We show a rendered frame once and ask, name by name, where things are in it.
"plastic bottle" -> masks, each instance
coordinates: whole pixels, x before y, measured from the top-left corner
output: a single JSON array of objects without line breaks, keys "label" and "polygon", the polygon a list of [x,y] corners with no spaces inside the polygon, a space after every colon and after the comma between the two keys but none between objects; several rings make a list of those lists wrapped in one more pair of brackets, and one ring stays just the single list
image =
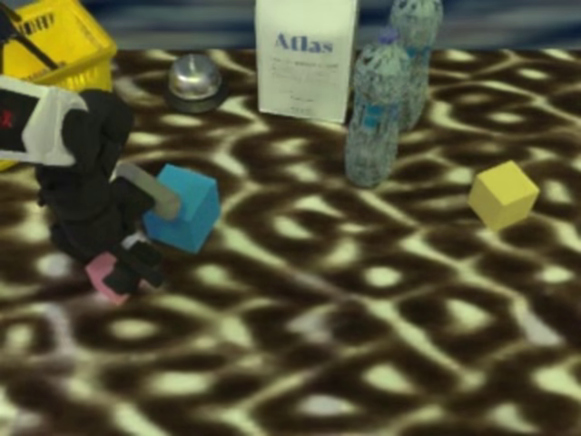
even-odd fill
[{"label": "plastic bottle", "polygon": [[395,0],[389,25],[399,32],[400,43],[411,61],[400,131],[413,129],[428,99],[429,59],[444,19],[441,0]]},{"label": "plastic bottle", "polygon": [[345,172],[357,186],[370,188],[389,176],[399,140],[399,111],[409,75],[409,58],[386,28],[367,45],[355,64],[355,104],[345,145]]}]

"yellow cube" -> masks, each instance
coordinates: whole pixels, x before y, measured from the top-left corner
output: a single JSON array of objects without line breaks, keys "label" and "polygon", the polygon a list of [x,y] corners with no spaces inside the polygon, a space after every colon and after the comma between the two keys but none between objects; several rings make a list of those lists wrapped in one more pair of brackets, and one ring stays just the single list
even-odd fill
[{"label": "yellow cube", "polygon": [[527,218],[539,190],[513,161],[477,175],[468,205],[490,230],[498,231]]}]

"basket handle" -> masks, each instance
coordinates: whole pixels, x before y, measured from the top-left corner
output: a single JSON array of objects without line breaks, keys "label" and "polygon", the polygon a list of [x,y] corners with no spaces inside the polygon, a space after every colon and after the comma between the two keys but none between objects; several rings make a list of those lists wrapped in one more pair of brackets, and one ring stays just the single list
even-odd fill
[{"label": "basket handle", "polygon": [[18,32],[18,30],[12,24],[13,21],[20,23],[22,21],[22,16],[20,16],[16,11],[13,11],[4,3],[0,2],[0,74],[4,73],[4,47],[5,44],[11,39],[18,41],[26,50],[36,56],[36,58],[46,67],[50,68],[51,70],[56,70],[58,68],[56,62],[47,56],[30,39]]}]

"silver bell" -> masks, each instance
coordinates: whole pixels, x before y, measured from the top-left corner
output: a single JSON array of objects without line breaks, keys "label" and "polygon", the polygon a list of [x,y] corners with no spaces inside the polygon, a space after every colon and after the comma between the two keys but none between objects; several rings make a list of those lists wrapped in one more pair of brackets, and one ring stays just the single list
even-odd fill
[{"label": "silver bell", "polygon": [[188,54],[172,64],[165,100],[173,109],[201,114],[219,107],[227,96],[220,70],[205,54]]}]

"yellow crate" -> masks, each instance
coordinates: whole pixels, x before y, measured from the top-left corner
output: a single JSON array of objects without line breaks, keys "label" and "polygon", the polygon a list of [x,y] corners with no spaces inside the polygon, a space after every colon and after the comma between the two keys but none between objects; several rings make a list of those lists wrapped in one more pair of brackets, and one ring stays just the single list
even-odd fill
[{"label": "yellow crate", "polygon": [[[111,91],[117,45],[79,0],[38,0],[16,10],[16,28],[59,65],[51,71],[17,41],[5,46],[5,75],[80,92]],[[14,165],[0,161],[0,171]]]}]

